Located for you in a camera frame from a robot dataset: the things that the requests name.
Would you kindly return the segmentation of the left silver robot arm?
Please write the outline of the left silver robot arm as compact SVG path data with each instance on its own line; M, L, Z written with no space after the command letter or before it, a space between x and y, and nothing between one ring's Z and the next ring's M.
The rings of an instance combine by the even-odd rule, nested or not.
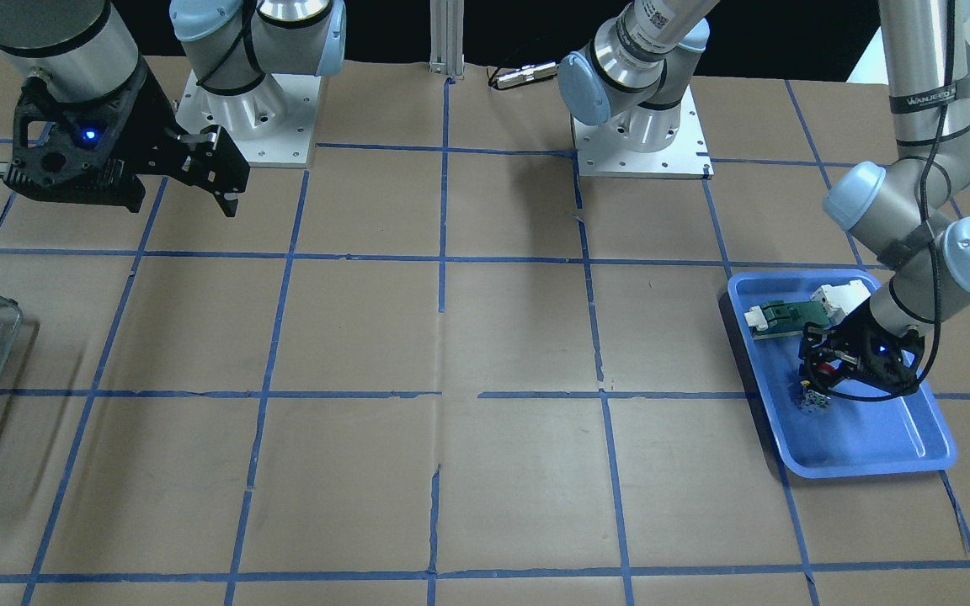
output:
M696 77L715 175L581 177L605 389L754 392L735 319L717 314L728 276L890 273L821 208L855 162L893 158L882 85Z

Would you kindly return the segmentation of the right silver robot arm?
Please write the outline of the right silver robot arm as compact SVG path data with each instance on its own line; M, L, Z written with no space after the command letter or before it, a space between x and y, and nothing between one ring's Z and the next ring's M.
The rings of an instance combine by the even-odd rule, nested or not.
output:
M333 76L343 1L0 1L0 53L22 77L0 181L37 202L138 212L142 177L237 212L257 153L291 128L282 77Z

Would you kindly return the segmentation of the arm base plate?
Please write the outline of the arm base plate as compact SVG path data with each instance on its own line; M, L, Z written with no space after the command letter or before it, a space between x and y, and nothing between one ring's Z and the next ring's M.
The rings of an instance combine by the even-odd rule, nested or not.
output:
M690 88L677 107L635 107L601 125L571 119L578 172L596 178L709 179L712 167Z
M250 166L308 168L324 83L305 74L269 74L253 91L221 96L197 85L191 72L176 118L192 133L222 126Z

